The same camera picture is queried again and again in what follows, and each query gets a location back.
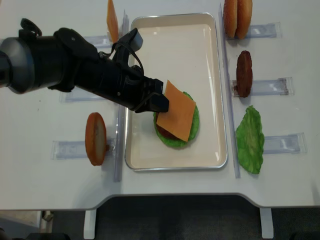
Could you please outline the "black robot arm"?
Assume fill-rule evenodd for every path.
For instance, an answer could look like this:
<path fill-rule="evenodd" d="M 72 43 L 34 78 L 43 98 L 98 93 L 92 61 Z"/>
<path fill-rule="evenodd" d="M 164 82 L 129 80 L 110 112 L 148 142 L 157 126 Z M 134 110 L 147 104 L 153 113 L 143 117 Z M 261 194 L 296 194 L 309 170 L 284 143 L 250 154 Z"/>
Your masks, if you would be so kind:
<path fill-rule="evenodd" d="M 70 28 L 44 36 L 29 19 L 20 25 L 18 37 L 0 45 L 1 87 L 16 94 L 43 88 L 69 93 L 78 87 L 136 113 L 168 111 L 162 81 L 145 76 L 141 63 L 129 66 L 143 44 L 137 29 L 105 53 Z"/>

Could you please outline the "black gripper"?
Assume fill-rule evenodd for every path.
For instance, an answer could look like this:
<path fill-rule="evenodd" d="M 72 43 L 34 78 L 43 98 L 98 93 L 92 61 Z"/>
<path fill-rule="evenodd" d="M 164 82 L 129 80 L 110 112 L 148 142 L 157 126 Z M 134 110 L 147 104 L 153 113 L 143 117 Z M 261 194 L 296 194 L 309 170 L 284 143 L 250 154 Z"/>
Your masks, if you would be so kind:
<path fill-rule="evenodd" d="M 136 113 L 158 112 L 166 113 L 169 110 L 169 100 L 163 95 L 164 83 L 157 78 L 149 78 L 142 74 L 139 66 L 131 67 L 138 78 L 129 77 L 125 80 L 129 90 L 128 108 Z"/>

